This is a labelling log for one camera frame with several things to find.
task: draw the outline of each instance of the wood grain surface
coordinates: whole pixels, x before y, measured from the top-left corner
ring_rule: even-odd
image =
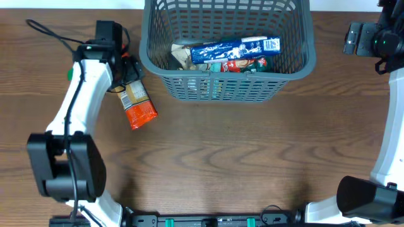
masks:
[[[312,15],[314,72],[268,102],[182,102],[147,74],[159,116],[132,131],[118,97],[107,94],[95,142],[113,197],[160,214],[260,212],[335,195],[345,175],[369,178],[383,139],[388,76],[374,72],[376,59],[342,50],[351,21],[379,14]],[[136,54],[141,37],[141,10],[0,9],[0,226],[47,226],[70,212],[39,196],[25,146],[59,110],[71,55],[26,18],[80,40],[94,36],[96,20],[114,20],[130,31]]]

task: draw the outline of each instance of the blue snack package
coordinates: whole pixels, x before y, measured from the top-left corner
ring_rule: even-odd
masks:
[[[194,64],[258,59],[280,54],[280,37],[248,37],[191,48]]]

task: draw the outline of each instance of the black metal mount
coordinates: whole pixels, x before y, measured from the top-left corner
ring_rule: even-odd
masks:
[[[123,223],[122,227],[364,227],[363,224],[345,223],[345,224],[311,224],[311,223],[293,223],[288,219],[290,213],[268,212],[261,216],[251,215],[231,215],[231,216],[156,216],[156,215],[133,215],[131,224]],[[66,217],[54,217],[49,221],[50,227],[70,227],[72,224]],[[90,222],[82,219],[81,227],[90,226]]]
[[[360,217],[375,224],[404,224],[404,192],[395,183],[387,187],[355,177],[344,177],[336,193],[343,216]]]
[[[80,45],[76,51],[76,61],[95,59],[108,63],[113,82],[109,91],[141,79],[145,74],[139,61],[132,55],[126,54],[128,45],[123,48],[122,25],[114,21],[97,21],[95,39]]]
[[[379,6],[383,10],[377,23],[351,23],[343,52],[381,58],[375,70],[382,75],[404,67],[404,0],[380,0]]]
[[[78,199],[95,201],[102,195],[107,170],[90,135],[76,132],[70,138],[73,165],[78,186]],[[74,199],[72,178],[67,160],[58,160],[64,152],[63,136],[31,134],[27,150],[39,193],[58,202]]]

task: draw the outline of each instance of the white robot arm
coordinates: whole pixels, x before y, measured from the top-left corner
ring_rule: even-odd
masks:
[[[371,181],[383,186],[396,183],[398,190],[404,190],[404,69],[390,74],[390,105],[386,130],[379,158],[371,172]],[[305,222],[342,224],[357,221],[372,222],[364,218],[346,218],[339,210],[336,196],[306,206]]]
[[[85,81],[71,112],[69,133],[73,135],[75,132],[82,132],[94,136],[101,102],[112,85],[112,71],[108,63],[102,63],[99,60],[82,60],[81,63],[85,71]],[[64,117],[77,89],[80,74],[81,70],[78,62],[76,62],[73,65],[73,77],[62,107],[55,119],[46,128],[46,131],[52,132],[54,136],[63,136],[64,134]],[[70,200],[66,204],[73,207],[74,200]],[[83,215],[91,222],[92,226],[98,227],[92,218],[95,218],[102,226],[121,226],[123,207],[112,199],[107,190],[100,197],[97,197],[95,202],[80,200],[78,204],[79,207],[85,207],[86,212],[83,212]]]

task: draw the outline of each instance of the orange snack bag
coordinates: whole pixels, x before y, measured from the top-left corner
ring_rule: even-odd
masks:
[[[132,130],[157,117],[157,111],[140,80],[126,85],[126,91],[118,93],[118,96],[124,106]]]

